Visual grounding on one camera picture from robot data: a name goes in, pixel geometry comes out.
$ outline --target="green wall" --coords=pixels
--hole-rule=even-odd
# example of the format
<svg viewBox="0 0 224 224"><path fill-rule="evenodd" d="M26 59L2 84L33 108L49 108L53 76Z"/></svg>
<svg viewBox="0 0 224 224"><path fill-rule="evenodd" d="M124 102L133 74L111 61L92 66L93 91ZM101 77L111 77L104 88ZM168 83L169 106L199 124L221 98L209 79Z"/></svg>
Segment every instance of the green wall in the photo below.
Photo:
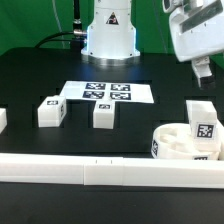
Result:
<svg viewBox="0 0 224 224"><path fill-rule="evenodd" d="M73 1L55 0L63 31L72 30ZM80 0L86 28L93 19L94 0ZM0 0L0 54L13 47L33 47L44 37L59 31L52 0ZM133 0L132 22L137 28L137 48L144 52L172 52L168 15L162 0ZM44 47L62 48L61 43Z"/></svg>

